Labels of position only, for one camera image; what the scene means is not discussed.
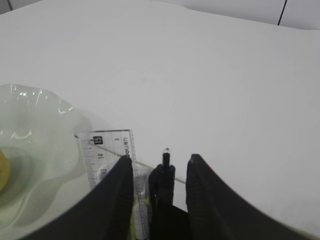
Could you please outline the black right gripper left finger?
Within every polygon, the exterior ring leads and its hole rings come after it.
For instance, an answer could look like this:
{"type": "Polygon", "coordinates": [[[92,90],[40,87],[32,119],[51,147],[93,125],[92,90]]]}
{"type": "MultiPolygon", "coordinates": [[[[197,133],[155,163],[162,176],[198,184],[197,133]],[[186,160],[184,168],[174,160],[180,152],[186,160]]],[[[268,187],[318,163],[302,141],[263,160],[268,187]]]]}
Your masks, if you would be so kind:
{"type": "Polygon", "coordinates": [[[81,201],[26,240],[126,240],[134,202],[133,166],[123,155],[81,201]]]}

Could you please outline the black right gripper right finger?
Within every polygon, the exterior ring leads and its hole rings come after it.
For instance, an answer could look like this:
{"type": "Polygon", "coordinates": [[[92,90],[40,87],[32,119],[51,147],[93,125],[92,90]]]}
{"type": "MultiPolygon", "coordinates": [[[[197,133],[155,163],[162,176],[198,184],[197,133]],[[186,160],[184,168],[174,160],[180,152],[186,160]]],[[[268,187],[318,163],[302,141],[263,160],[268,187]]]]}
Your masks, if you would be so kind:
{"type": "Polygon", "coordinates": [[[315,240],[261,212],[231,189],[199,154],[187,165],[186,205],[195,240],[315,240]]]}

